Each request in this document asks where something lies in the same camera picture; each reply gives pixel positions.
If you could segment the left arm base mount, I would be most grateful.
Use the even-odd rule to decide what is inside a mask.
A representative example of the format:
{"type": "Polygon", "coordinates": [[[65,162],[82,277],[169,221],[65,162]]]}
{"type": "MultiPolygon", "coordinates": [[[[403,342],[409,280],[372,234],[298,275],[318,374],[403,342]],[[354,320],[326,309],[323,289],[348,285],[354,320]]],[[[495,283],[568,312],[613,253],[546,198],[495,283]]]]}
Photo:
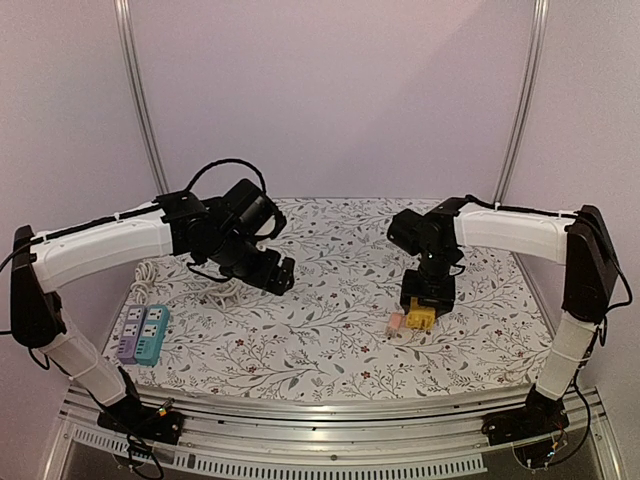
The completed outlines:
{"type": "Polygon", "coordinates": [[[185,416],[181,412],[145,406],[135,398],[102,407],[97,421],[102,428],[169,445],[178,444],[184,422],[185,416]]]}

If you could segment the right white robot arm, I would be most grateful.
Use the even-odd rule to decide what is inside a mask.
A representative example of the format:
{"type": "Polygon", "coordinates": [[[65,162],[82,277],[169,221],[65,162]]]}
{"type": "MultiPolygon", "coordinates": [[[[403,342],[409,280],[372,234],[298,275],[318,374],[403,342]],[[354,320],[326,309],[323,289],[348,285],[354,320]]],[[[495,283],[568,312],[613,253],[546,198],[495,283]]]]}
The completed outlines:
{"type": "Polygon", "coordinates": [[[561,320],[542,371],[522,407],[490,414],[489,433],[537,436],[565,426],[563,397],[595,343],[606,340],[616,309],[616,283],[626,280],[600,210],[542,211],[487,203],[473,195],[451,197],[430,211],[397,213],[387,238],[419,259],[405,271],[400,305],[408,322],[426,324],[455,304],[453,269],[463,248],[482,247],[543,258],[565,268],[561,320]]]}

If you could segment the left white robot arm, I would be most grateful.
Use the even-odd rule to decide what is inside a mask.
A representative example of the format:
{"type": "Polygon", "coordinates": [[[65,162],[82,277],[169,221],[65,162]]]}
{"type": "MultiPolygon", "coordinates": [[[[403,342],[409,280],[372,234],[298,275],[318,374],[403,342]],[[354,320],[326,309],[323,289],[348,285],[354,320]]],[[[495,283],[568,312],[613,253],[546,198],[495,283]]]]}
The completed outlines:
{"type": "Polygon", "coordinates": [[[206,200],[194,194],[205,173],[224,165],[259,171],[246,160],[215,160],[185,188],[132,210],[57,231],[34,233],[25,225],[15,232],[12,250],[1,263],[10,271],[7,335],[59,365],[97,403],[110,408],[111,419],[128,434],[148,426],[148,412],[127,375],[77,330],[58,291],[114,267],[168,255],[190,256],[190,269],[216,264],[216,283],[236,279],[277,296],[290,290],[294,259],[258,247],[286,225],[268,197],[265,179],[242,179],[224,195],[206,200]]]}

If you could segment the teal power strip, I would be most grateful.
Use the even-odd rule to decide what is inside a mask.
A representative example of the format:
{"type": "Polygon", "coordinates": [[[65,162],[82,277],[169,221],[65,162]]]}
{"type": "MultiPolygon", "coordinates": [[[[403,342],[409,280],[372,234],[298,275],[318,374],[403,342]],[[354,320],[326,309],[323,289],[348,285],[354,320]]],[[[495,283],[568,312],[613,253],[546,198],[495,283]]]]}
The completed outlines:
{"type": "Polygon", "coordinates": [[[158,363],[169,320],[167,306],[157,304],[148,308],[134,351],[138,365],[153,367],[158,363]]]}

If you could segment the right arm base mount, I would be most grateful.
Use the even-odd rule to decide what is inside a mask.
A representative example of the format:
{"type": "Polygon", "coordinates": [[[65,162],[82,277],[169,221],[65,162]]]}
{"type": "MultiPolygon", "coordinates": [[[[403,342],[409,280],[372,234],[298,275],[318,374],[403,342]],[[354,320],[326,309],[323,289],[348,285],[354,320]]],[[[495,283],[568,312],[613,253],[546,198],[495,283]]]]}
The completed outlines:
{"type": "Polygon", "coordinates": [[[550,434],[568,426],[564,403],[559,400],[550,406],[525,405],[486,414],[482,417],[481,433],[494,446],[550,434]]]}

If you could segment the yellow cube socket adapter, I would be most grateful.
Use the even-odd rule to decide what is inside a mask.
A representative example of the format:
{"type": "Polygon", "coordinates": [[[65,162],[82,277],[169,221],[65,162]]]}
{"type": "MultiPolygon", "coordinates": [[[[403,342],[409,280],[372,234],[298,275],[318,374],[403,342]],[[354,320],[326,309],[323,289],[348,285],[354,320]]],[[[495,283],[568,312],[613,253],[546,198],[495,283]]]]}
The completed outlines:
{"type": "Polygon", "coordinates": [[[431,331],[436,323],[436,310],[430,306],[421,305],[417,298],[412,297],[408,313],[405,316],[405,326],[408,329],[431,331]]]}

